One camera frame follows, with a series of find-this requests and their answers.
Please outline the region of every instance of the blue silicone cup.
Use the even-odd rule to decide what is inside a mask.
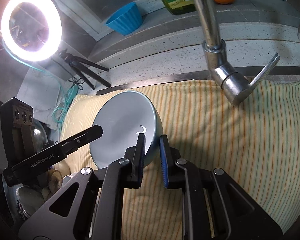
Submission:
[[[111,29],[128,35],[142,24],[142,17],[135,2],[128,3],[117,10],[106,22]]]

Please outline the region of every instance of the striped cloth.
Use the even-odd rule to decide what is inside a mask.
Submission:
[[[214,81],[186,81],[133,89],[156,107],[170,146],[198,167],[223,168],[285,232],[300,214],[300,82],[263,81],[232,107]],[[115,94],[78,95],[62,139],[93,123]],[[89,146],[66,158],[71,173],[96,169]],[[144,170],[141,189],[124,192],[122,239],[181,239],[181,190],[166,190],[160,157]]]

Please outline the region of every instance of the faucet spout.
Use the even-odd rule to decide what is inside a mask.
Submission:
[[[220,29],[216,19],[216,9],[213,0],[194,0],[199,14],[205,41],[203,50],[211,77],[224,90],[224,95],[232,105],[238,105],[245,100],[269,74],[280,60],[276,54],[262,71],[249,83],[245,77],[230,65],[226,55],[226,43],[220,37]]]

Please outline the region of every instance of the metal strip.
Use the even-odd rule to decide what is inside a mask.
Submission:
[[[263,67],[264,66],[237,67],[235,69],[236,71],[240,72],[244,76],[254,77],[263,69]],[[269,75],[272,76],[300,75],[300,67],[275,66]],[[102,89],[97,92],[97,96],[105,95],[107,93],[117,91],[117,90],[123,90],[123,89],[132,89],[132,88],[146,87],[151,85],[159,85],[159,84],[172,83],[172,82],[180,82],[186,80],[205,80],[205,79],[210,79],[210,73],[208,70],[194,71],[189,73],[175,74],[175,75],[163,76],[163,77],[153,78],[148,80],[136,81],[124,85]]]

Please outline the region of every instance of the faucet handle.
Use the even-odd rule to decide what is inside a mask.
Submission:
[[[270,73],[279,60],[280,56],[276,53],[269,63],[250,83],[239,72],[234,72],[229,75],[222,83],[222,89],[231,105],[236,106],[244,101],[257,87],[257,85]]]
[[[276,53],[268,64],[259,72],[259,74],[250,82],[251,91],[270,73],[274,66],[279,62],[280,56]]]

